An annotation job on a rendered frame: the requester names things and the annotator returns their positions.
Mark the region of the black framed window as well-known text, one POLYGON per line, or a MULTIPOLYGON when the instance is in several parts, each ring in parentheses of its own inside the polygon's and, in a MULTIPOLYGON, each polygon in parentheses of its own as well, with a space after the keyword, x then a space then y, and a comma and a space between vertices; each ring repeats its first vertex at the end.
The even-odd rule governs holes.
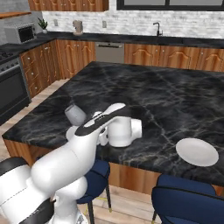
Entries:
POLYGON ((116 0, 118 11, 224 11, 224 0, 116 0))

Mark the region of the wooden wall shelf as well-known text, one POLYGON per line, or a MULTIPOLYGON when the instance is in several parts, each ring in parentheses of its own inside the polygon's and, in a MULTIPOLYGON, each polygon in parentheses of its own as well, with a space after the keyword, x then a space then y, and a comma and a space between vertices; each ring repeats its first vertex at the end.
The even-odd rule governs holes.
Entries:
POLYGON ((24 15, 29 15, 29 14, 32 14, 32 13, 30 11, 0 12, 0 19, 20 17, 20 16, 24 16, 24 15))

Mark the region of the wooden kitchen island base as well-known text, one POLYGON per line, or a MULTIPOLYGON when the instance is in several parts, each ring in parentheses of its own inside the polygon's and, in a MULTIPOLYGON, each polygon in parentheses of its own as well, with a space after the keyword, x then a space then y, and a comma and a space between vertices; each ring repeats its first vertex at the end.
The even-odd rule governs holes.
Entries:
MULTIPOLYGON (((43 156, 52 151, 43 147, 29 145, 4 139, 4 144, 11 157, 22 157, 29 166, 32 166, 37 157, 43 156)), ((160 173, 146 171, 123 164, 110 164, 110 175, 108 182, 112 186, 118 186, 139 193, 151 194, 152 188, 156 185, 160 173)))

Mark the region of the stainless steel dishwasher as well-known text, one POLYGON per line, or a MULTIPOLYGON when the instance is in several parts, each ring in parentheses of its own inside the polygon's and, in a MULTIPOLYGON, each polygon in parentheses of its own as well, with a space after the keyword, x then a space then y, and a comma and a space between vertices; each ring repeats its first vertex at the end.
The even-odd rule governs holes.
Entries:
POLYGON ((111 42, 96 42, 95 57, 100 62, 123 63, 124 44, 111 42))

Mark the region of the wooden wall cupboard run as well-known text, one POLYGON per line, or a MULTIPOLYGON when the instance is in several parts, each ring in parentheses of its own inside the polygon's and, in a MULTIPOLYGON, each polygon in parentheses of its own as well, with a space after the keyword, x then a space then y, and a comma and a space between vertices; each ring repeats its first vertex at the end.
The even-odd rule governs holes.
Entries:
POLYGON ((28 0, 31 11, 90 11, 109 9, 109 0, 28 0))

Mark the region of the beige countertop appliance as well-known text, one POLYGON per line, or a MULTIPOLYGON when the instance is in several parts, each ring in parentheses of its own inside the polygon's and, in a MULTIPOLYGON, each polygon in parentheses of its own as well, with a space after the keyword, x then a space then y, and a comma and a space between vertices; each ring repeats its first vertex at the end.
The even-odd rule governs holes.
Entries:
POLYGON ((75 36, 80 36, 83 34, 83 25, 80 20, 74 20, 73 21, 73 27, 74 27, 74 32, 73 34, 75 36))

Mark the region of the grey microwave oven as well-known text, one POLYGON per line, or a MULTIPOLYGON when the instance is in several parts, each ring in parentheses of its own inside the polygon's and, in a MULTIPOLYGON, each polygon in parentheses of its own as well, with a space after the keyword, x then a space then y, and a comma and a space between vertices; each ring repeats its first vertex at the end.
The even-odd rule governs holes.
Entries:
POLYGON ((4 32, 10 44, 27 43, 37 37, 34 23, 7 25, 4 32))

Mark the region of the white round plate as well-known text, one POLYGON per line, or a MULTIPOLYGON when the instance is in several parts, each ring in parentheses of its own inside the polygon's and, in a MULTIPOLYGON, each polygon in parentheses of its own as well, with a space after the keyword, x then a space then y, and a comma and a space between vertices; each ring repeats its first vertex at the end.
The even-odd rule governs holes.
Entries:
POLYGON ((210 144, 198 138, 184 138, 177 142, 176 152, 191 165, 208 167, 219 160, 218 151, 210 144))

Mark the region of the wooden base cupboard run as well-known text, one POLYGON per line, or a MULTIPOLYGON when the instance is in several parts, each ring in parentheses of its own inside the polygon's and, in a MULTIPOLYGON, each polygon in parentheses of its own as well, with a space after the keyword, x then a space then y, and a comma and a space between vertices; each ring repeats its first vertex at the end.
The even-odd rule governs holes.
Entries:
POLYGON ((126 64, 224 72, 224 49, 169 45, 124 45, 126 64))
POLYGON ((19 54, 31 98, 55 81, 74 77, 95 61, 95 43, 52 40, 19 54))

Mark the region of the black sink tap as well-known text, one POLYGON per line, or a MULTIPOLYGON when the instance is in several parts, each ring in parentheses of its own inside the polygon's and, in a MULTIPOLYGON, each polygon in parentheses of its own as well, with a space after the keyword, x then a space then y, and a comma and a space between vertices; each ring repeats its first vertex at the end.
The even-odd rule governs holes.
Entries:
POLYGON ((155 22, 155 23, 153 23, 153 25, 157 26, 157 37, 162 37, 163 36, 163 31, 160 30, 160 23, 155 22))

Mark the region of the black range oven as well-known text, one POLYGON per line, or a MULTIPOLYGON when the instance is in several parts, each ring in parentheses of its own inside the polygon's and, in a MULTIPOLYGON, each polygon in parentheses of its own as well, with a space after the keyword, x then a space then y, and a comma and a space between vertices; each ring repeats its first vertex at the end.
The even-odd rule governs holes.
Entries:
POLYGON ((19 57, 0 51, 0 125, 31 103, 19 57))

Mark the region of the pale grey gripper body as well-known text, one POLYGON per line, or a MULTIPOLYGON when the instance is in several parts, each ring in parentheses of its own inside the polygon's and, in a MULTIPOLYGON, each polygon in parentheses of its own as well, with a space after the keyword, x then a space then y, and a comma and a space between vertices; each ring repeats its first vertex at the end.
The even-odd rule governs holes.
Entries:
POLYGON ((74 126, 81 126, 86 120, 85 112, 75 104, 65 109, 65 114, 70 123, 74 126))

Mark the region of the green potted plant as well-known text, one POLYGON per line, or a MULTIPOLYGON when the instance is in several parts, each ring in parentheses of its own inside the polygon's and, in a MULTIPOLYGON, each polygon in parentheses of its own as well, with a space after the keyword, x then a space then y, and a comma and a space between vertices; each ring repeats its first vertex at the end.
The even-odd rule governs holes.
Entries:
POLYGON ((38 25, 42 28, 43 33, 47 34, 47 29, 46 27, 48 26, 48 23, 44 19, 38 19, 38 25))

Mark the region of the blue upholstered stool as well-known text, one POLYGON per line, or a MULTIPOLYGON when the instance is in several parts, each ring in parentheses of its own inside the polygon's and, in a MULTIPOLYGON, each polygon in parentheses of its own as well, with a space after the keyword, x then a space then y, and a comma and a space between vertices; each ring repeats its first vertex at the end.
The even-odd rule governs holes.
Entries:
POLYGON ((224 224, 224 198, 206 183, 161 174, 151 202, 161 224, 224 224))
POLYGON ((111 199, 109 192, 109 174, 110 165, 107 161, 101 161, 96 159, 93 167, 85 175, 87 179, 87 191, 85 194, 77 200, 78 204, 87 204, 87 209, 90 218, 90 224, 95 224, 94 210, 92 201, 100 196, 103 191, 106 191, 108 208, 112 211, 111 199))

